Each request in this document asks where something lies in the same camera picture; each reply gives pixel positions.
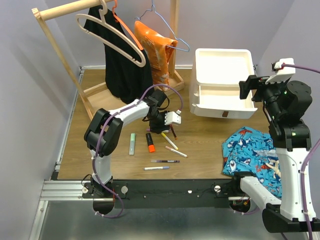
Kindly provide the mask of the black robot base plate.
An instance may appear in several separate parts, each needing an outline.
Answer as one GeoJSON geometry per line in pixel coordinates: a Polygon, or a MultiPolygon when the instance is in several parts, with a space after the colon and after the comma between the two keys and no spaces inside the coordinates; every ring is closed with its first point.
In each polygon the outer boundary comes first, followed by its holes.
{"type": "Polygon", "coordinates": [[[233,179],[114,179],[107,191],[94,180],[83,183],[82,197],[93,200],[93,209],[232,208],[246,213],[249,197],[233,179]]]}

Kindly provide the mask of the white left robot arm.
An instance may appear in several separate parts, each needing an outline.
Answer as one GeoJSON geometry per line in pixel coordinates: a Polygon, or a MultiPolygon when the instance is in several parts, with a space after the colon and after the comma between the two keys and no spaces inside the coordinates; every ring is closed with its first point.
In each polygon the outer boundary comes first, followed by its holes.
{"type": "Polygon", "coordinates": [[[104,198],[110,194],[111,185],[108,182],[112,179],[111,154],[118,145],[123,127],[142,119],[149,123],[152,133],[160,134],[170,129],[165,124],[168,111],[161,107],[165,101],[170,100],[157,89],[143,100],[135,99],[118,109],[97,110],[84,134],[84,140],[92,158],[92,178],[96,182],[93,191],[99,197],[104,198]]]}

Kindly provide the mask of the white marker yellow cap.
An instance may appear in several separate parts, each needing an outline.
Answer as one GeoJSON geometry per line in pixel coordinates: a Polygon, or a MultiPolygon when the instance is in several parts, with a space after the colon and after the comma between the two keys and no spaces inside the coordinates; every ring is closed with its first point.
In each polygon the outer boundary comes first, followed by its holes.
{"type": "Polygon", "coordinates": [[[175,149],[178,150],[179,148],[174,144],[172,140],[170,140],[165,133],[161,133],[161,135],[167,140],[167,142],[175,149]]]}

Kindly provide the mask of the white three-drawer organizer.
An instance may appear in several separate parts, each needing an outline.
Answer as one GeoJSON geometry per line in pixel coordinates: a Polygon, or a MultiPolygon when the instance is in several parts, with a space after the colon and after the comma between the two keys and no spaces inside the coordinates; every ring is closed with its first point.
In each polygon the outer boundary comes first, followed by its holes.
{"type": "Polygon", "coordinates": [[[198,48],[189,83],[189,109],[200,117],[249,119],[256,111],[252,94],[240,99],[240,81],[254,74],[247,49],[198,48]],[[229,111],[228,117],[222,117],[229,111]]]}

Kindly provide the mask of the brown top drawer pull tab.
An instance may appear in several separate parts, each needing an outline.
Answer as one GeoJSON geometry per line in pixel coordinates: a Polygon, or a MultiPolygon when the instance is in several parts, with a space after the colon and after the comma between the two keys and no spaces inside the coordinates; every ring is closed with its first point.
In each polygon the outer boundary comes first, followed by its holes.
{"type": "Polygon", "coordinates": [[[227,118],[227,117],[228,117],[228,114],[229,114],[229,111],[224,111],[224,112],[222,113],[222,117],[223,117],[223,118],[227,118]]]}

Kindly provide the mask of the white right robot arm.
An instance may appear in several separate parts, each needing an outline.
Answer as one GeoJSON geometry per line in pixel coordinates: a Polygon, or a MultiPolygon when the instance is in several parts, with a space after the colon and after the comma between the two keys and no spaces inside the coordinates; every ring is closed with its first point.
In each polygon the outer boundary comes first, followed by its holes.
{"type": "Polygon", "coordinates": [[[320,220],[314,212],[309,191],[309,160],[316,150],[312,146],[310,129],[302,116],[313,99],[311,88],[290,79],[268,83],[268,77],[250,75],[240,81],[241,99],[255,90],[254,102],[263,103],[269,122],[269,133],[280,163],[282,197],[276,198],[250,172],[237,172],[230,191],[247,194],[262,211],[262,221],[270,233],[307,232],[310,239],[320,230],[320,220]]]}

